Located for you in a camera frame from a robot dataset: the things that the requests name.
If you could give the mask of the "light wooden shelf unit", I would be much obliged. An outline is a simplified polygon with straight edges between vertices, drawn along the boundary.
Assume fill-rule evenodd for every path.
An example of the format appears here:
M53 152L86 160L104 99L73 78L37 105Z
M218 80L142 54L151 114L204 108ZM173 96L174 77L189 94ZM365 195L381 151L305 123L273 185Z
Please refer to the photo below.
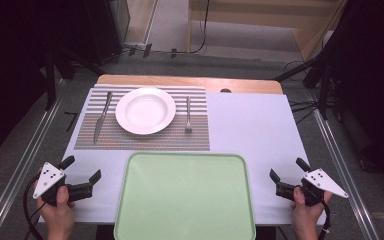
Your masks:
M334 31L348 0L188 0L188 50L192 22L290 28L304 60Z

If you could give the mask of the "light green plastic tray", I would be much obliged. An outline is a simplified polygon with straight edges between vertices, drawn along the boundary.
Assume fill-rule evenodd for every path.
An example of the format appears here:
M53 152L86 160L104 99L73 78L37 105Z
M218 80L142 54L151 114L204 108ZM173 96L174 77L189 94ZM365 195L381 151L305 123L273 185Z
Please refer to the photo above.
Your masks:
M254 240L246 163L238 155L136 153L115 240Z

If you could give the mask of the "black cabinet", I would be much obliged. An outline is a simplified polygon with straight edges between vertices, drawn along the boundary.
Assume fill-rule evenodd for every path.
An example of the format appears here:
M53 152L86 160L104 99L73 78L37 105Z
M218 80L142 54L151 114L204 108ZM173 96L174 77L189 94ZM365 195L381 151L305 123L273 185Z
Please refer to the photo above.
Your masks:
M84 0L91 26L92 56L102 65L122 51L130 23L127 0Z

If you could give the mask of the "aluminium floor rail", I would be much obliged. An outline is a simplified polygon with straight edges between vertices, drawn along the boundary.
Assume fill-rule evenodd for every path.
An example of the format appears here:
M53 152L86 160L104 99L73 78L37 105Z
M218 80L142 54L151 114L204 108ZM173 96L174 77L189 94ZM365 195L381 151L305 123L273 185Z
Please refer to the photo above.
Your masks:
M333 164L341 183L348 193L348 200L365 240L380 240L377 229L370 213L358 191L357 185L346 165L345 158L337 144L327 120L324 120L318 110L314 113L316 122L327 145Z
M58 97L48 110L40 98L0 147L0 228L11 209L40 145L60 106Z

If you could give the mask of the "wooden table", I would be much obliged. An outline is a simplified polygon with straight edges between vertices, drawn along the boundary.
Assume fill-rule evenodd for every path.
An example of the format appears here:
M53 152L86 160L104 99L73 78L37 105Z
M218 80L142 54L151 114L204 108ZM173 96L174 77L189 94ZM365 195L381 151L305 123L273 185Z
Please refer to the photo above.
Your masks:
M282 94L279 82L274 80L228 79L211 77L180 77L153 75L102 75L98 84L117 85L161 85L161 86L201 86L209 92Z

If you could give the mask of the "person's right hand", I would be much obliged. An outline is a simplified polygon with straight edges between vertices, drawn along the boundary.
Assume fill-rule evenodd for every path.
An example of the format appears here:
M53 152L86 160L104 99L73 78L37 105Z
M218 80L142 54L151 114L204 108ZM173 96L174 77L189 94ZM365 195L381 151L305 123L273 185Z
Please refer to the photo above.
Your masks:
M314 206L307 206L300 187L294 188L293 196L292 228L296 240L319 240L317 221L324 211L324 205L318 203Z

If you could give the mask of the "silver fork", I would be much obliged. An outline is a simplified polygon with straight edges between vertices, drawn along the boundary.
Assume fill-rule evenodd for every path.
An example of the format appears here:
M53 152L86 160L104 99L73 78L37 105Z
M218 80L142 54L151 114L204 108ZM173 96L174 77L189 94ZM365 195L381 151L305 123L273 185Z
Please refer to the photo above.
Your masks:
M190 115L190 103L191 103L191 98L190 96L186 97L186 125L185 125L185 132L191 133L193 131L192 124L191 124L191 115Z

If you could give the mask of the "silver table knife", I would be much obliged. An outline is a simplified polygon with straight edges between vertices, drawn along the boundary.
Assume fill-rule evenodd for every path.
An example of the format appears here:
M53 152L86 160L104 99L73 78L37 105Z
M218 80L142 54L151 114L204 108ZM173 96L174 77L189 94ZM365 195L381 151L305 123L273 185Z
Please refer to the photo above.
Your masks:
M107 92L107 95L106 95L106 102L105 102L103 111L102 111L102 113L101 113L100 117L98 118L98 120L97 120L97 122L96 122L96 125L95 125L94 138L93 138L93 143L94 143L94 144L96 144L97 141L98 141L99 134L100 134L100 131L101 131L103 122L104 122L104 120L105 120L105 117L106 117L108 108L109 108L109 106L110 106L112 96L113 96L113 93L112 93L111 91Z

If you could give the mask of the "white deep plate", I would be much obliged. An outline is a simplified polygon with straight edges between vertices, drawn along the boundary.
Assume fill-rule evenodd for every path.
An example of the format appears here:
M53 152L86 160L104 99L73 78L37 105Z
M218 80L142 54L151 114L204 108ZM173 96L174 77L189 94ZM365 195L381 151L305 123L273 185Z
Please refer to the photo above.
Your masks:
M174 119L176 103L165 91L143 87L125 94L116 105L118 124L137 135L149 135L166 128Z

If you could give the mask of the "dark curtain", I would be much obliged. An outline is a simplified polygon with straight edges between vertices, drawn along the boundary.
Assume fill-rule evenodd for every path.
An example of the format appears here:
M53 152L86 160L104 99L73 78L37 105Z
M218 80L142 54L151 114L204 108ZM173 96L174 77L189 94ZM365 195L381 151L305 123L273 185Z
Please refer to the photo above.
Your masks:
M370 168L384 172L384 0L348 0L334 38L345 125Z
M24 0L0 0L0 147L46 89L44 53Z

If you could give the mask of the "striped woven placemat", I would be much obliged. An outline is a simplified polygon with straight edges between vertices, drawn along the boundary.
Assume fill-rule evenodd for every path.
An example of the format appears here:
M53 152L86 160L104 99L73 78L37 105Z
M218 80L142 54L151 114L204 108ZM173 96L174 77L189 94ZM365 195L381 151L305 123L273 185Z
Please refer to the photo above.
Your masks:
M163 130L137 135L124 130L115 116L116 105L130 91L153 87L167 92L176 103L173 121ZM100 117L107 92L113 93L99 138L93 143L95 125ZM190 96L193 131L185 132L186 97ZM141 86L97 84L90 89L78 126L73 133L76 150L140 150L140 151L208 151L210 149L206 91L197 86Z

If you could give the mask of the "black metal stand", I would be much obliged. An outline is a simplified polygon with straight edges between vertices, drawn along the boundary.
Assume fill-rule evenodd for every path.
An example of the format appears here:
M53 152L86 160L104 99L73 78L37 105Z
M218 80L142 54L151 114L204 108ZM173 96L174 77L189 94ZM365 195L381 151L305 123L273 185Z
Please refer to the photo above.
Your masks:
M332 74L331 59L334 55L336 43L336 37L332 35L315 57L304 61L297 67L294 67L279 76L274 77L275 81L282 82L298 73L303 72L304 70L309 70L303 80L303 85L306 89L313 89L317 84L320 84L319 98L316 103L316 109L319 111L324 120L327 119L327 94L329 80Z
M46 52L45 58L45 76L47 92L47 104L45 107L46 110L50 110L56 102L56 83L54 68L57 68L58 72L64 79L72 80L75 76L75 70L71 65L71 61L79 63L83 67L95 73L97 76L105 74L103 70L94 66L91 62L87 61L74 51L64 46L50 47Z

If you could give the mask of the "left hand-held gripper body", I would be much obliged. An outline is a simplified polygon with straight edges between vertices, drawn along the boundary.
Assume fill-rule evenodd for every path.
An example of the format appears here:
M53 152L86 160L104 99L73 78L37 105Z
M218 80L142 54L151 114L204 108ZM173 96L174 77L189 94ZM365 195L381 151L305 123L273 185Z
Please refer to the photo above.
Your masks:
M61 186L66 186L69 193L68 202L76 202L79 200L91 198L93 196L92 182L72 185L65 183L66 174L62 169L53 166L51 163L45 162L36 183L32 197L34 199L41 198L49 205L57 204L57 192Z

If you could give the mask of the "person's left hand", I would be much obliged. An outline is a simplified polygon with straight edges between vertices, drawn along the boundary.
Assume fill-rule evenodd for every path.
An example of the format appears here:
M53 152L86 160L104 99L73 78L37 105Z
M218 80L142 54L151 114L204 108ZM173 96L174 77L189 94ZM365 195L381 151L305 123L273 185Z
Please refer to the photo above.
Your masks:
M47 240L69 240L74 229L74 203L69 203L69 191L62 186L57 191L57 206L46 204L41 197L36 200L40 215L47 227Z

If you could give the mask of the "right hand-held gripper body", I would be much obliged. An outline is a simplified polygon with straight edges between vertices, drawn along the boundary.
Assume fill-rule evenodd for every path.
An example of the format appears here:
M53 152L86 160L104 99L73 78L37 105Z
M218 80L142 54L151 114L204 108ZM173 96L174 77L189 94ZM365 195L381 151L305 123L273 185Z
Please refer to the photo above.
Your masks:
M278 175L275 175L276 195L294 200L295 186L284 183ZM316 169L305 173L301 179L301 190L303 191L305 204L307 206L314 206L324 200L326 191L347 198L348 193L342 189L323 169Z

